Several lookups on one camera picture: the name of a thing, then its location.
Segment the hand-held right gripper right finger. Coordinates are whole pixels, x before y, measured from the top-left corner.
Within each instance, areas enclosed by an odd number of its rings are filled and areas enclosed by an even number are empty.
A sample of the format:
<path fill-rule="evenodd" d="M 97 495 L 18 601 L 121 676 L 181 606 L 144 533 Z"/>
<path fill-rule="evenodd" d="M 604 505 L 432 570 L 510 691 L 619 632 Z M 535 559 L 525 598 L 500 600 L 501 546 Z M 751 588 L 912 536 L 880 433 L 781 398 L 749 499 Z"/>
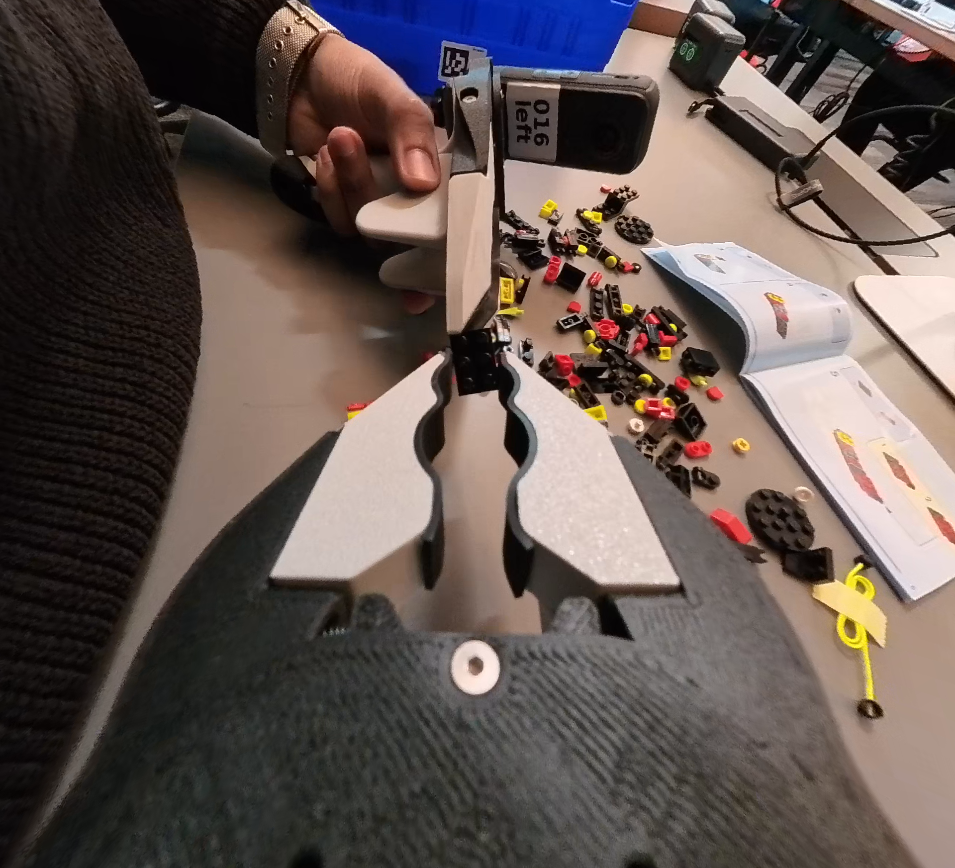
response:
<path fill-rule="evenodd" d="M 499 360 L 504 447 L 503 563 L 547 628 L 566 599 L 673 596 L 682 582 L 622 456 L 627 443 L 514 354 Z"/>

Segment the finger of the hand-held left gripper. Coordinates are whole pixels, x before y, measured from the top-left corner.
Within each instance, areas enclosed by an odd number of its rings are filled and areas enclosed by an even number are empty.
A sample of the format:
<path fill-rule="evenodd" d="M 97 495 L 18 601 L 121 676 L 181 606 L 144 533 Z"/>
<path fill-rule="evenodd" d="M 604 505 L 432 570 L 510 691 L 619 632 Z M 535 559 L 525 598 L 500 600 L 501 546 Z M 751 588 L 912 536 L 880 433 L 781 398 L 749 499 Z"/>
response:
<path fill-rule="evenodd" d="M 497 307 L 495 176 L 471 172 L 449 180 L 445 323 L 448 336 L 484 328 Z"/>

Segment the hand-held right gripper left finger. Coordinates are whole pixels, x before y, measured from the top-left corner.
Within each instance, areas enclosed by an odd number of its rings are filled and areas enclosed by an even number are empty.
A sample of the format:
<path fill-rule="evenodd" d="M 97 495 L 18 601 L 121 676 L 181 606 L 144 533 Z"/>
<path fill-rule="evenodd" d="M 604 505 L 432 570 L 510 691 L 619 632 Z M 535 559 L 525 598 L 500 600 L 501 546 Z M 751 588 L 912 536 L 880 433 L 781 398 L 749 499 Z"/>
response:
<path fill-rule="evenodd" d="M 335 436 L 269 573 L 280 589 L 380 595 L 418 622 L 444 564 L 442 482 L 452 361 L 441 351 Z"/>

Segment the black lego brick assembly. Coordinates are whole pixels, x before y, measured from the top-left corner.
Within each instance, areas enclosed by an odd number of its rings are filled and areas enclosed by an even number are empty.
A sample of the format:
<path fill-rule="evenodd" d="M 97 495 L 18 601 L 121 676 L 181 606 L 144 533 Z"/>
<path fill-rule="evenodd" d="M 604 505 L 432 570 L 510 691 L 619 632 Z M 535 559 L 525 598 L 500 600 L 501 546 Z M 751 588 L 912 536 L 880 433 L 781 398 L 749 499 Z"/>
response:
<path fill-rule="evenodd" d="M 497 392 L 502 354 L 511 347 L 509 325 L 495 320 L 485 328 L 451 334 L 449 339 L 459 396 Z"/>

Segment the red slope black lego piece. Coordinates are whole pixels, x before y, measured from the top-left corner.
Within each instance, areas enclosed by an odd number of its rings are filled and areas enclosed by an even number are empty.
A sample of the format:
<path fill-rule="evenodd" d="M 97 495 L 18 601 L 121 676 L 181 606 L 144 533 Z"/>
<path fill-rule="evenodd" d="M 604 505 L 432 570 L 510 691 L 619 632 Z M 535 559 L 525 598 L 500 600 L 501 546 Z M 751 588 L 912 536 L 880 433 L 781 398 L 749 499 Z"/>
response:
<path fill-rule="evenodd" d="M 728 510 L 718 508 L 710 513 L 710 521 L 728 540 L 731 540 L 744 558 L 752 564 L 767 561 L 762 549 L 755 545 L 755 537 L 746 524 Z"/>

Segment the pile of small lego pieces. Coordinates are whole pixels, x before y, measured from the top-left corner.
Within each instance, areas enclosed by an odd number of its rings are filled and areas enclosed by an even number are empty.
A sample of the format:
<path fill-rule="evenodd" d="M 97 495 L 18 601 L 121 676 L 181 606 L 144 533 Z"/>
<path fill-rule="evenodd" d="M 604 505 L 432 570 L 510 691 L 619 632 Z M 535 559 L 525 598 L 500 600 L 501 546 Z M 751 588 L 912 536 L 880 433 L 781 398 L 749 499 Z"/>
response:
<path fill-rule="evenodd" d="M 708 459 L 713 447 L 705 439 L 708 424 L 687 390 L 703 388 L 707 399 L 723 399 L 713 383 L 720 364 L 708 349 L 681 345 L 686 341 L 686 322 L 671 308 L 652 304 L 646 308 L 638 301 L 625 301 L 616 277 L 641 270 L 637 262 L 628 262 L 608 251 L 596 233 L 573 233 L 551 229 L 551 255 L 544 255 L 538 230 L 508 211 L 503 217 L 507 228 L 504 244 L 530 268 L 544 268 L 543 286 L 565 289 L 582 297 L 568 301 L 567 312 L 556 320 L 558 334 L 579 334 L 581 348 L 548 352 L 538 361 L 543 378 L 569 400 L 598 421 L 606 421 L 600 395 L 614 407 L 629 408 L 635 420 L 635 447 L 649 459 L 687 498 L 694 488 L 712 492 L 721 479 L 700 461 Z M 588 256 L 598 265 L 592 269 L 574 264 L 574 256 Z M 652 372 L 648 362 L 673 360 L 678 372 L 664 380 Z M 808 552 L 779 554 L 783 569 L 805 582 L 827 582 L 833 576 L 832 551 L 813 547 Z"/>

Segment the person's left hand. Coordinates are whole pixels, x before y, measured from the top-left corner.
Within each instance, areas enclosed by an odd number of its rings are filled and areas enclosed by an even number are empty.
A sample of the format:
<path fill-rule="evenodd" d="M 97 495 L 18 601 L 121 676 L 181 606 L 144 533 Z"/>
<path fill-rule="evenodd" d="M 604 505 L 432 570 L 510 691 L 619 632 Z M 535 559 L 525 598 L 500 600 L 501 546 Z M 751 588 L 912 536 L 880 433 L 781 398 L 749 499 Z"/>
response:
<path fill-rule="evenodd" d="M 312 46 L 289 100 L 287 143 L 314 162 L 314 197 L 330 228 L 356 233 L 361 208 L 381 195 L 370 155 L 388 154 L 411 193 L 441 178 L 430 108 L 378 57 L 337 34 Z"/>

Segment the black power adapter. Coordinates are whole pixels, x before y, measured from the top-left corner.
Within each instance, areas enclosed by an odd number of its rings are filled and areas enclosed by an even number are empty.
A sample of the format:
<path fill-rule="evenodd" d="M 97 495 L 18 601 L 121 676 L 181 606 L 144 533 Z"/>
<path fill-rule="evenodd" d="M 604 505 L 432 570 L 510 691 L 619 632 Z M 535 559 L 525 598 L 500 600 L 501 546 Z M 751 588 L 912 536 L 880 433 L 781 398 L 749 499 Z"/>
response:
<path fill-rule="evenodd" d="M 784 125 L 745 97 L 715 96 L 693 102 L 686 113 L 705 111 L 705 118 L 752 158 L 775 171 L 785 158 L 803 158 L 814 140 Z"/>

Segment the black office chair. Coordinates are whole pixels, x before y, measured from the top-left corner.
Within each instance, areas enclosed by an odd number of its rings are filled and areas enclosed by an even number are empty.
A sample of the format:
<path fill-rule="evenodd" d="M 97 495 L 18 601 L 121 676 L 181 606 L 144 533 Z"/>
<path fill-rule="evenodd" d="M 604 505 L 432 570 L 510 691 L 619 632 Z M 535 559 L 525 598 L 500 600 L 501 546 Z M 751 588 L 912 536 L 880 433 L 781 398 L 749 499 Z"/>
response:
<path fill-rule="evenodd" d="M 744 36 L 742 55 L 746 59 L 784 59 L 778 72 L 785 78 L 795 62 L 802 68 L 786 94 L 800 102 L 818 83 L 840 47 L 819 37 L 804 17 L 804 8 L 796 4 L 774 7 L 762 0 L 717 0 L 730 12 L 735 28 Z"/>

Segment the light blue instruction booklet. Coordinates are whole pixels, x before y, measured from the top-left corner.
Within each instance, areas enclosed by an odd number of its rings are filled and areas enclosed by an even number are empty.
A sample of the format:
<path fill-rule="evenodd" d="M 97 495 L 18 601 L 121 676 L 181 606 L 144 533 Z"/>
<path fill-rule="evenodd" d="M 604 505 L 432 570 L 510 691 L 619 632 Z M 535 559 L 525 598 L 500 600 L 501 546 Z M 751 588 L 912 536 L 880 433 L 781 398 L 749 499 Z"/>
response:
<path fill-rule="evenodd" d="M 739 325 L 740 377 L 901 599 L 954 579 L 954 475 L 847 354 L 849 304 L 734 242 L 644 255 Z"/>

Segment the beige wristwatch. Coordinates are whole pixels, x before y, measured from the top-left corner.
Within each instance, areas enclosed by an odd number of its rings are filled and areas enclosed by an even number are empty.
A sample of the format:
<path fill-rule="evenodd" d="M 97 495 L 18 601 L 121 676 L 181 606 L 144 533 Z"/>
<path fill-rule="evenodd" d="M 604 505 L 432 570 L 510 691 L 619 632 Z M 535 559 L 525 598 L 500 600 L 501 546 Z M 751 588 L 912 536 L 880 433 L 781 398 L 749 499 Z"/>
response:
<path fill-rule="evenodd" d="M 256 124 L 260 144 L 273 158 L 289 152 L 290 101 L 304 67 L 325 40 L 341 35 L 298 0 L 287 0 L 265 26 L 255 56 Z"/>

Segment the person's black sweater torso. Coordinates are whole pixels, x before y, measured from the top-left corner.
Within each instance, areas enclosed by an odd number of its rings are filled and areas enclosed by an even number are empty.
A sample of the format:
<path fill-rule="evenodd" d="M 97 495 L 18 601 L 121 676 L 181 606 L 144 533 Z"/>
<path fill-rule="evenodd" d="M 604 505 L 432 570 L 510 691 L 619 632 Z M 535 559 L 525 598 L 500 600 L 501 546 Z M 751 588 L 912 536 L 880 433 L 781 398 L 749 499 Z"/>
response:
<path fill-rule="evenodd" d="M 99 0 L 2 0 L 2 862 L 67 752 L 173 478 L 197 266 Z"/>

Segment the white desk stand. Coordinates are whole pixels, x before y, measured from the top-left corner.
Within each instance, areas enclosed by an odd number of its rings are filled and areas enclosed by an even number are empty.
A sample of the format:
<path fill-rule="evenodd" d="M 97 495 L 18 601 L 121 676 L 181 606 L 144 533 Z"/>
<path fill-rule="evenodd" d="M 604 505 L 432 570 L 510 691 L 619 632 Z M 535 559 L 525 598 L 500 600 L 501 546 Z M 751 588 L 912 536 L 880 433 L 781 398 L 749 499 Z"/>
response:
<path fill-rule="evenodd" d="M 922 370 L 954 397 L 954 278 L 861 276 L 861 305 Z"/>

